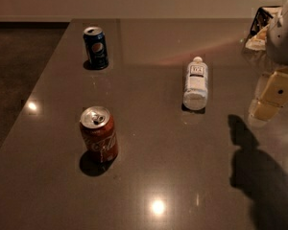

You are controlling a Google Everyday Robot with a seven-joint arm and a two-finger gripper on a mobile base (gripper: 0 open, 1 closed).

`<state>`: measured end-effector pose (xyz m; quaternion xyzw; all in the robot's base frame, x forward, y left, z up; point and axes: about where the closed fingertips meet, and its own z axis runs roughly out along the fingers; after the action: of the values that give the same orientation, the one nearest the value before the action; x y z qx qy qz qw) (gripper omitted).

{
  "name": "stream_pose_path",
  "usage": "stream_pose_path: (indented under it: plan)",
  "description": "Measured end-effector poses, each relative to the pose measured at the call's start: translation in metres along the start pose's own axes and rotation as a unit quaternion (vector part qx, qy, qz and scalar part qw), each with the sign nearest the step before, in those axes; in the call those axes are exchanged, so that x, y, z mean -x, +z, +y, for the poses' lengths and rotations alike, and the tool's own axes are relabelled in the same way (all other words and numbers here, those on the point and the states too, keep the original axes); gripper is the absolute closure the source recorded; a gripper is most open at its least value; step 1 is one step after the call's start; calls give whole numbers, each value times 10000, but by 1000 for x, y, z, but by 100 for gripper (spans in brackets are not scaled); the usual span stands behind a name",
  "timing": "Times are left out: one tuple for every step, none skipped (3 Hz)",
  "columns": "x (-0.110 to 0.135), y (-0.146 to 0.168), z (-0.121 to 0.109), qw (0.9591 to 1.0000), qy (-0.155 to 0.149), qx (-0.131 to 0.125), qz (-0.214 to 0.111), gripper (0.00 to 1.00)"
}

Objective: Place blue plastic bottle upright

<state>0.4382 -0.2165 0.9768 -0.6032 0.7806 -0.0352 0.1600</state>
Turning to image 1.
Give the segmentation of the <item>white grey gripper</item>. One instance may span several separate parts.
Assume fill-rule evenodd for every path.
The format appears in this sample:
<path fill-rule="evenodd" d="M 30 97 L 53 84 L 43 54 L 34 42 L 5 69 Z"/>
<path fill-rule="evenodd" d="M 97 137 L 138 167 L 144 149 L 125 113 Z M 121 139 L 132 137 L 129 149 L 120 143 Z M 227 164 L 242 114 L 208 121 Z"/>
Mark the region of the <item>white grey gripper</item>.
<path fill-rule="evenodd" d="M 278 64 L 288 65 L 288 0 L 271 20 L 266 37 L 267 56 Z M 288 104 L 288 67 L 260 75 L 249 109 L 250 116 L 270 121 Z"/>

